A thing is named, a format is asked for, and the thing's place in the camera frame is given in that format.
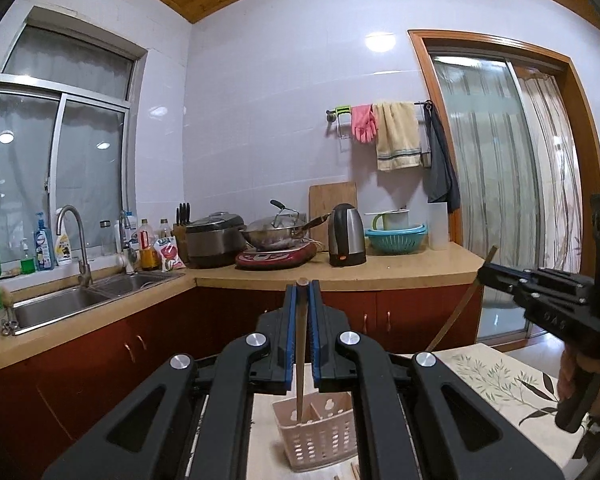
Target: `white table top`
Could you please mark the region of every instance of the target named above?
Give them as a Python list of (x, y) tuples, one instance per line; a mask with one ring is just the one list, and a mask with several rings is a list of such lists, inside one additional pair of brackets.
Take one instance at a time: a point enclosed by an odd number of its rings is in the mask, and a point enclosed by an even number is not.
[[(524, 420), (531, 413), (556, 406), (556, 379), (543, 377), (542, 372), (535, 368), (483, 344), (435, 353), (555, 463), (563, 469), (566, 467), (583, 430), (575, 434), (565, 433), (555, 426), (552, 414)], [(311, 366), (305, 365), (306, 394), (315, 391), (313, 384)], [(287, 397), (294, 397), (295, 390), (294, 381)], [(272, 402), (281, 399), (283, 397), (254, 396), (247, 479), (333, 480), (337, 475), (340, 480), (354, 480), (350, 463), (357, 463), (357, 457), (314, 471), (291, 471), (271, 407)]]

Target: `rice cooker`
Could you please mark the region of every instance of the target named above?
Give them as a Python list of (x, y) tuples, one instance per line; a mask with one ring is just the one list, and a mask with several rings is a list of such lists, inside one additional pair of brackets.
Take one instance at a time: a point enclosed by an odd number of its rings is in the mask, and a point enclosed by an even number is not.
[(187, 224), (188, 267), (210, 269), (232, 265), (244, 250), (240, 215), (219, 211)]

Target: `blue bottle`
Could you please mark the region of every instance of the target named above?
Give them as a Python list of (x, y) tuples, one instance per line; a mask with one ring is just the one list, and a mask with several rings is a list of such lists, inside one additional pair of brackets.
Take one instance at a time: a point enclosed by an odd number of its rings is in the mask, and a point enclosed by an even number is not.
[(51, 239), (51, 229), (45, 227), (44, 213), (38, 215), (38, 230), (33, 233), (33, 241), (36, 245), (36, 267), (38, 270), (51, 270), (56, 266), (56, 259)]

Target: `window sill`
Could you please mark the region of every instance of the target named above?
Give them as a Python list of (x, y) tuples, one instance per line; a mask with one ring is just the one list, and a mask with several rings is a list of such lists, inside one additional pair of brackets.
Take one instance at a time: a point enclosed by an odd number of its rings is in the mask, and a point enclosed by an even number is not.
[[(94, 270), (107, 269), (108, 267), (120, 267), (120, 254), (112, 256), (98, 256), (89, 261), (91, 272)], [(30, 286), (41, 285), (42, 283), (55, 282), (63, 278), (70, 278), (80, 274), (78, 262), (74, 260), (67, 266), (56, 266), (52, 270), (37, 270), (32, 274), (20, 274), (13, 278), (0, 280), (0, 285), (10, 292), (29, 288)]]

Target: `electric kettle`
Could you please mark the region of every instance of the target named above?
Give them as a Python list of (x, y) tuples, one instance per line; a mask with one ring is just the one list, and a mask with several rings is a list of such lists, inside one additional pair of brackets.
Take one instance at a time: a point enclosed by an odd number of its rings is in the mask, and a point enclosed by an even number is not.
[(351, 204), (338, 204), (329, 216), (329, 263), (349, 267), (366, 262), (365, 230)]

